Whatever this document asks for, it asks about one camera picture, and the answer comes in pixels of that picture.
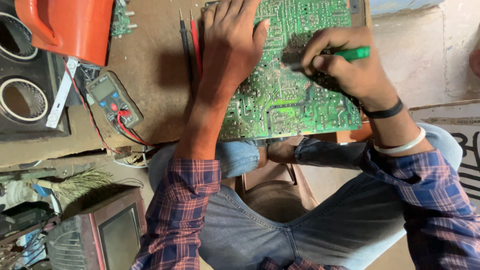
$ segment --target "shirt sleeve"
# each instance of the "shirt sleeve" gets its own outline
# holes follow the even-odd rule
[[[218,160],[171,159],[146,212],[132,270],[198,270],[198,235],[208,199],[219,190]]]
[[[439,150],[380,158],[370,144],[365,155],[364,172],[392,184],[405,203],[417,269],[480,269],[480,216]]]

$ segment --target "television screen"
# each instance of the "television screen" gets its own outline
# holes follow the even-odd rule
[[[139,223],[135,204],[98,227],[108,270],[128,270],[140,249]]]

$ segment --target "silver bangle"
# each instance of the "silver bangle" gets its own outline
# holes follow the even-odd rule
[[[400,153],[400,152],[403,152],[403,151],[407,151],[408,149],[410,149],[410,148],[416,146],[417,144],[419,144],[425,138],[426,131],[421,126],[419,126],[419,128],[420,128],[420,134],[413,141],[407,143],[406,145],[402,145],[402,146],[395,147],[395,148],[390,148],[390,149],[384,149],[384,148],[378,147],[375,144],[375,141],[374,141],[373,142],[373,148],[375,148],[375,150],[377,150],[377,152],[382,153],[382,154],[396,154],[396,153]]]

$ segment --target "person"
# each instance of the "person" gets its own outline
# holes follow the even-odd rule
[[[317,31],[302,65],[306,74],[333,76],[362,103],[374,142],[340,146],[304,138],[296,147],[277,143],[266,150],[251,141],[217,143],[230,98],[263,53],[269,21],[253,30],[259,2],[222,0],[204,13],[204,75],[179,142],[150,162],[156,191],[132,269],[199,269],[201,256],[216,270],[361,270],[405,233],[417,269],[480,269],[480,217],[456,172],[462,150],[446,131],[413,122],[366,27]],[[371,46],[369,58],[320,55],[360,46]],[[220,185],[266,157],[363,172],[309,213],[278,223]]]

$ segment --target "wooden workbench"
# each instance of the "wooden workbench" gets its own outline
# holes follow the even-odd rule
[[[135,11],[131,21],[138,24],[138,29],[111,40],[106,68],[117,74],[144,115],[144,121],[135,130],[147,142],[178,140],[189,117],[193,100],[181,46],[178,10],[182,9],[189,29],[189,10],[198,20],[205,2],[133,0],[128,10]],[[352,15],[353,26],[371,27],[369,6],[369,0],[360,0],[360,13]],[[190,46],[192,63],[195,63],[192,44]],[[198,83],[197,75],[194,69],[195,84]],[[132,145],[132,142],[113,133],[97,106],[92,106],[92,111],[109,147]],[[0,153],[3,153],[0,167],[103,147],[82,106],[68,108],[68,114],[71,136],[0,144]]]

